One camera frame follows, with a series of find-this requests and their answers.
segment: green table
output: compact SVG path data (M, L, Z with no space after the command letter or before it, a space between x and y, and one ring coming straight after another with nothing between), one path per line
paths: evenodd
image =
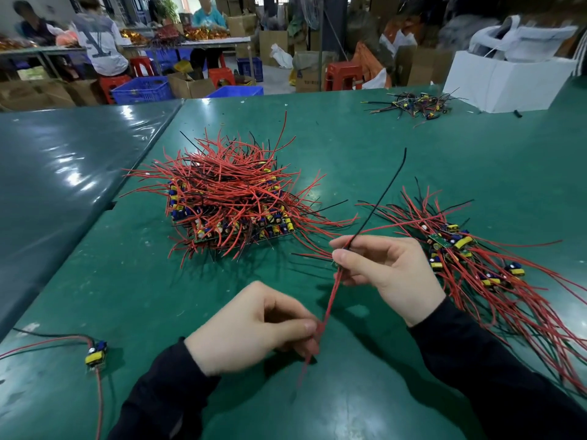
M302 169L299 187L318 170L328 173L314 190L333 221L367 210L357 199L376 200L398 166L401 185L443 188L441 204L475 198L458 214L488 239L532 244L559 238L554 246L521 249L521 255L587 283L584 244L587 149L581 87L570 83L548 111L477 114L455 102L451 114L414 129L419 120L395 113L369 115L361 100L385 92L338 92L187 101L145 161L175 154L190 137L218 128L230 136L253 132L275 142L288 111L283 138L297 135L279 155ZM124 190L137 186L130 180ZM180 255L167 258L174 232L163 215L164 199L135 193L105 212L33 303L19 326L40 332L86 332L112 348L104 372L107 432L136 379L155 355L187 335L250 281L298 298L322 315L332 269L293 257L304 252L282 238L274 248L257 246L239 263L195 258L183 270ZM370 226L382 225L374 218ZM585 308L545 277L528 272L570 328L587 335ZM9 335L0 351L37 341ZM482 437L467 400L426 370L403 322L368 288L342 288L322 340L322 353L297 389L301 363L273 357L242 374L223 378L204 413L205 439L352 438L461 439ZM538 360L519 346L526 360ZM90 438L96 426L96 383L84 373L84 347L69 346L0 361L0 432L4 439ZM587 371L580 371L587 381Z

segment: black sleeve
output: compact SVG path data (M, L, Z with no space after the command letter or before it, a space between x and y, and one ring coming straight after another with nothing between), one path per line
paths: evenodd
M446 298L410 329L426 367L471 402L489 438L587 438L587 414Z
M138 379L108 439L167 440L179 430L197 438L201 411L219 380L202 373L180 339Z

